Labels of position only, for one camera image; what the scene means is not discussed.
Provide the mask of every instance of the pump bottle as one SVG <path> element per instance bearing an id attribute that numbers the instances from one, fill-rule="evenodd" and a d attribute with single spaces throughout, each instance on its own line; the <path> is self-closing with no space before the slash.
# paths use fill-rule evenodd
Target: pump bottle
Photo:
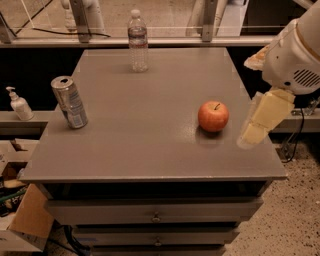
<path id="1" fill-rule="evenodd" d="M 6 89 L 9 91 L 9 96 L 11 97 L 10 105 L 18 117 L 23 121 L 30 120 L 34 116 L 34 113 L 29 107 L 28 102 L 13 91 L 15 89 L 14 87 L 8 86 Z"/>

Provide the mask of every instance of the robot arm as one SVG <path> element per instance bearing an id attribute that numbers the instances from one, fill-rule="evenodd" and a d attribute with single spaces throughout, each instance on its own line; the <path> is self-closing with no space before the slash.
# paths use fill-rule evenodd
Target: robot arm
<path id="1" fill-rule="evenodd" d="M 259 144 L 293 110 L 295 95 L 320 88 L 319 25 L 320 0 L 245 62 L 245 66 L 261 70 L 263 80 L 272 87 L 254 97 L 238 139 L 240 147 Z"/>

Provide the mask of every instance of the can lid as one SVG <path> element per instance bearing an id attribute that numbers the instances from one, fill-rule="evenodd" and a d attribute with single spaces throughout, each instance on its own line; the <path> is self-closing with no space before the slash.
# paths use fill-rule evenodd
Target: can lid
<path id="1" fill-rule="evenodd" d="M 52 88 L 65 89 L 73 84 L 73 80 L 70 76 L 59 76 L 51 81 Z"/>

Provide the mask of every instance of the red apple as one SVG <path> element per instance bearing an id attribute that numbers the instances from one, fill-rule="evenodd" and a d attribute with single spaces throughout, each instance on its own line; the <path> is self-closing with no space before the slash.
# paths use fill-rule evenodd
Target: red apple
<path id="1" fill-rule="evenodd" d="M 207 101 L 198 111 L 199 125 L 208 132 L 221 131 L 228 123 L 229 111 L 226 105 L 219 101 Z"/>

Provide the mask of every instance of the soda can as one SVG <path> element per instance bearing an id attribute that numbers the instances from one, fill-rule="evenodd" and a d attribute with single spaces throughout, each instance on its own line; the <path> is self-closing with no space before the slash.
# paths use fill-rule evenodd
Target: soda can
<path id="1" fill-rule="evenodd" d="M 59 76 L 51 81 L 51 87 L 69 127 L 81 128 L 88 123 L 77 86 L 70 76 Z"/>

